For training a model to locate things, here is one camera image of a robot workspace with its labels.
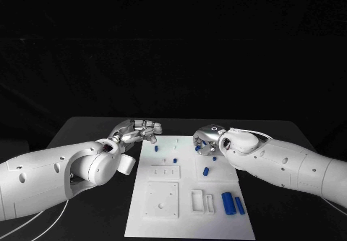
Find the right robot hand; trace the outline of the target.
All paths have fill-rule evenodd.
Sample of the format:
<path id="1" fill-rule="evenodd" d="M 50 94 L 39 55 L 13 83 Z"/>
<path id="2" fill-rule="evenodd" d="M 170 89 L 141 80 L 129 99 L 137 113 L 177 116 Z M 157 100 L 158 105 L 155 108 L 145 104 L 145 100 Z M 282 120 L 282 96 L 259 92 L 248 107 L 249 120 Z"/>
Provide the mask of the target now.
<path id="1" fill-rule="evenodd" d="M 199 155 L 209 156 L 219 152 L 219 140 L 226 132 L 219 125 L 207 125 L 194 132 L 193 145 Z"/>

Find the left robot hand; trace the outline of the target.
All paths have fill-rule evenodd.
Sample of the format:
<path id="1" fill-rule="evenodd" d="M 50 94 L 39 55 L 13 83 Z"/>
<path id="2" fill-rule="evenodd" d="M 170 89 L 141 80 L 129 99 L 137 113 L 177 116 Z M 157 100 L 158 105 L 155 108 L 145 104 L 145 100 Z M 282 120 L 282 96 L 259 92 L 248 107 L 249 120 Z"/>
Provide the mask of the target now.
<path id="1" fill-rule="evenodd" d="M 160 135 L 161 131 L 161 124 L 158 122 L 128 119 L 115 126 L 108 138 L 124 147 L 141 141 L 150 141 L 151 144 L 155 144 L 155 135 Z"/>

